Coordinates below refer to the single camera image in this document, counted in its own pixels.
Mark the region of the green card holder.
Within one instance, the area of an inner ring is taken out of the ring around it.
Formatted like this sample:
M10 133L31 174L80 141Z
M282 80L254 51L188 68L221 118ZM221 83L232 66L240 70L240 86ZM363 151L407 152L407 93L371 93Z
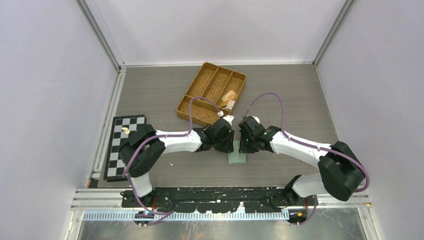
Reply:
M240 141L233 141L233 151L228 153L228 164L236 165L236 164L245 164L247 161L246 154L240 153Z

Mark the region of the gold VIP card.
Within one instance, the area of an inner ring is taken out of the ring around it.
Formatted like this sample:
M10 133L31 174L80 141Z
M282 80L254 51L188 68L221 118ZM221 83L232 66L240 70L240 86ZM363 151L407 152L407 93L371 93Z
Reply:
M225 101L235 101L238 97L238 94L234 91L234 90L230 90L229 92L227 92L222 98L221 100L223 102Z

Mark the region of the woven wicker divided tray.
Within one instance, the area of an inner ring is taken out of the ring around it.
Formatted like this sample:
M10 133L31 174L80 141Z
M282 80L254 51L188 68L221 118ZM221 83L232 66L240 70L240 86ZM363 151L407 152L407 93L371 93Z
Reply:
M192 121L200 126L213 124L219 115L214 105L225 115L231 115L235 109L223 106L222 98L228 93L235 92L237 102L246 85L247 76L244 73L227 69L209 62L204 62L186 93L176 108L177 117ZM189 103L192 103L191 114Z

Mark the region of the stack of cards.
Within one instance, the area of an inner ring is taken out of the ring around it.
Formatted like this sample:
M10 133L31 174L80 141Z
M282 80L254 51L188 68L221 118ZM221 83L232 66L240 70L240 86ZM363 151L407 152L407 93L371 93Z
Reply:
M226 100L219 103L219 106L227 111L231 111L235 105L235 100Z

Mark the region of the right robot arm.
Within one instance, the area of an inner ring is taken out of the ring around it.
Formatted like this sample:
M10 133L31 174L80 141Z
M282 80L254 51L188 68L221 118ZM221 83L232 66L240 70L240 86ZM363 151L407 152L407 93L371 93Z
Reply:
M344 142L318 143L276 126L264 128L255 116L245 116L238 126L240 153L267 151L288 155L318 169L316 174L296 175L283 188L282 196L291 205L299 205L305 198L320 194L346 202L366 179L363 166Z

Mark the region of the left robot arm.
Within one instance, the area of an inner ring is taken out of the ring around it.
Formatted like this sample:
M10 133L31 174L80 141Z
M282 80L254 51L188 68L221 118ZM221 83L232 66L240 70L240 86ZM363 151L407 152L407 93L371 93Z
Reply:
M134 189L134 200L141 207L153 202L153 187L149 171L165 154L175 152L205 152L215 149L222 153L234 151L234 116L225 115L206 127L195 127L188 131L165 132L155 130L143 123L137 130L120 141L118 157L123 161L124 177L129 177Z

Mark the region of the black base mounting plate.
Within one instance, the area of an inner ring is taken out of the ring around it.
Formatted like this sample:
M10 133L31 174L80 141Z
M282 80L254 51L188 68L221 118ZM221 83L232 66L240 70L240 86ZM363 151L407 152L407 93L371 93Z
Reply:
M315 201L291 197L277 187L155 187L144 197L132 190L120 193L124 208L141 205L160 213L234 213L244 209L246 213L277 213L287 207L311 210Z

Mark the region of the cream chess piece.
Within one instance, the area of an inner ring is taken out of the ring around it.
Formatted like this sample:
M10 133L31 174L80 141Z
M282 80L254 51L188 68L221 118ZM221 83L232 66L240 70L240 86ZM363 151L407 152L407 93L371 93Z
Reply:
M122 128L122 131L126 134L126 135L128 135L131 131L129 130L129 128L127 128L127 127L123 127Z

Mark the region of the aluminium front rail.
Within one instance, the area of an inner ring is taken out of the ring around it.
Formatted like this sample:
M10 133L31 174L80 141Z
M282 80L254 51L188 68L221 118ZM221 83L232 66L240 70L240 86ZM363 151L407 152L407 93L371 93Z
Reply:
M281 187L156 187L141 202L148 208L156 206L161 213L234 213L242 208L248 213L271 213L304 206L302 199L289 200ZM131 188L77 189L71 204L72 210L139 208Z

